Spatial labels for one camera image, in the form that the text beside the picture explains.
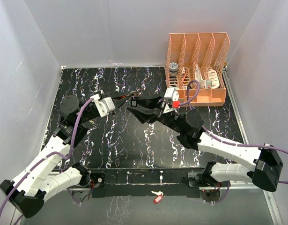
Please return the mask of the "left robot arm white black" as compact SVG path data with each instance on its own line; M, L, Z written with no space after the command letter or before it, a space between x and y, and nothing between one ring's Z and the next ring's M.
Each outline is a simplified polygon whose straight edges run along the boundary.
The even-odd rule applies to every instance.
M98 91L87 101L77 96L66 96L61 102L61 122L54 130L44 149L34 160L12 180L0 184L5 194L0 208L0 218L7 202L10 202L22 216L31 218L37 214L44 203L59 192L75 185L86 187L91 180L87 169L79 163L55 178L48 178L50 172L62 160L68 160L74 148L87 134L84 123L113 114L125 101L137 93Z

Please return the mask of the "red handled key organizer plate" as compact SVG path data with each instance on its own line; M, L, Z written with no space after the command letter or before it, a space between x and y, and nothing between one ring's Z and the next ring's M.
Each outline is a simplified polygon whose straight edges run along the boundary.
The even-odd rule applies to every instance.
M142 94L141 89L137 89L135 91L128 91L128 92L122 92L119 95L119 98L126 98L126 97L139 97Z

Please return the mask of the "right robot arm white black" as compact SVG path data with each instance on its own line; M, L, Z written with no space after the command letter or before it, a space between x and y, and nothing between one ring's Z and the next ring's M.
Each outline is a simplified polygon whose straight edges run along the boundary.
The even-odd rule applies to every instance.
M274 192L277 189L283 162L270 144L248 145L214 135L204 127L198 111L178 110L178 102L162 97L134 97L128 110L142 124L156 121L178 133L177 139L187 149L208 152L232 161L231 164L209 162L197 183L213 186L219 182L242 181Z

